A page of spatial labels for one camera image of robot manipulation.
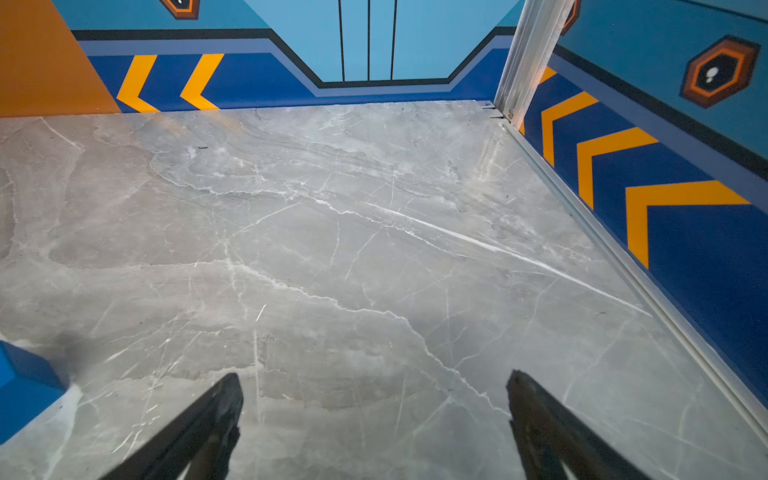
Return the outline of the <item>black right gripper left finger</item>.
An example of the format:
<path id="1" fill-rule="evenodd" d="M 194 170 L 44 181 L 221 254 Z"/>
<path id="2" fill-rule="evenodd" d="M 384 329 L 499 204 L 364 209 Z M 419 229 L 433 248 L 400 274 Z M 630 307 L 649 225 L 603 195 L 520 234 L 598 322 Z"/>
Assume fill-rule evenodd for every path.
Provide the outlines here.
<path id="1" fill-rule="evenodd" d="M 239 376 L 228 373 L 106 479 L 224 479 L 240 438 Z"/>

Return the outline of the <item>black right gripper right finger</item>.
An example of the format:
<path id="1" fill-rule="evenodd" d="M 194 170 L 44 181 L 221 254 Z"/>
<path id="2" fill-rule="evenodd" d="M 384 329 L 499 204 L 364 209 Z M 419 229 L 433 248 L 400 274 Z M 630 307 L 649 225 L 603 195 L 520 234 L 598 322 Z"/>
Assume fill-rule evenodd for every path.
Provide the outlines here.
<path id="1" fill-rule="evenodd" d="M 527 373 L 506 385 L 510 427 L 528 479 L 646 479 Z"/>

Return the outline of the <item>dark blue wood cube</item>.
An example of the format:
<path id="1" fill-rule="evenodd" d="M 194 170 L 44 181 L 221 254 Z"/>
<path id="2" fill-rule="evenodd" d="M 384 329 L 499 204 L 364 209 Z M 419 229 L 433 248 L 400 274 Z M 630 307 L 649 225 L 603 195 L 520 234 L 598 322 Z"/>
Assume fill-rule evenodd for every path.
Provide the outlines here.
<path id="1" fill-rule="evenodd" d="M 64 395 L 66 387 L 50 363 L 1 342 L 1 444 Z"/>

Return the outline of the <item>aluminium corner post right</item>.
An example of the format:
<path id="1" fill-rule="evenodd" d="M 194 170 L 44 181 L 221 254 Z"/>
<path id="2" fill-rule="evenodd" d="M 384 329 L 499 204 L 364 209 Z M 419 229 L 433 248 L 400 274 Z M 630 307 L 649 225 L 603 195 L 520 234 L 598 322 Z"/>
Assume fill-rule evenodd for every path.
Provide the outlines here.
<path id="1" fill-rule="evenodd" d="M 522 126 L 574 5 L 574 0 L 528 0 L 523 4 L 493 100 L 515 129 Z"/>

